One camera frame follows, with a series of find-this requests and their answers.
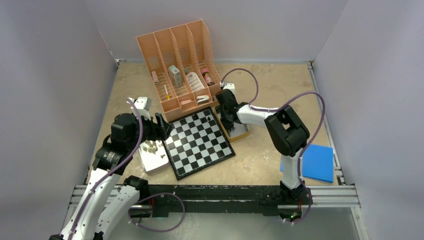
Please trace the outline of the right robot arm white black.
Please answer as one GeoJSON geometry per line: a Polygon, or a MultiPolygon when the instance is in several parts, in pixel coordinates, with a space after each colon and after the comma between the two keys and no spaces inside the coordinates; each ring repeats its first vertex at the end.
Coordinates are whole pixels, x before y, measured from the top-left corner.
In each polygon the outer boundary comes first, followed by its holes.
{"type": "Polygon", "coordinates": [[[238,103],[229,89],[218,91],[215,97],[219,103],[220,121],[228,133],[235,126],[248,124],[267,129],[273,146],[281,154],[283,175],[280,196],[288,204],[298,200],[304,188],[302,153],[310,132],[295,110],[290,105],[277,109],[249,106],[247,102],[238,103]]]}

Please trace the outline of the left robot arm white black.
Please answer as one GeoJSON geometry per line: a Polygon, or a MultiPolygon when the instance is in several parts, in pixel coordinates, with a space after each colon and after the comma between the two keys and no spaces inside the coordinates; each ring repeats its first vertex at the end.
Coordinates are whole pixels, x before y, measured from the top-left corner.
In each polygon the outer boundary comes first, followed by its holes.
{"type": "Polygon", "coordinates": [[[122,113],[114,118],[111,133],[95,154],[85,192],[69,222],[51,240],[107,240],[131,205],[142,205],[150,197],[148,181],[136,176],[125,179],[122,191],[107,204],[110,194],[140,144],[165,141],[173,127],[160,113],[152,118],[122,113]]]}

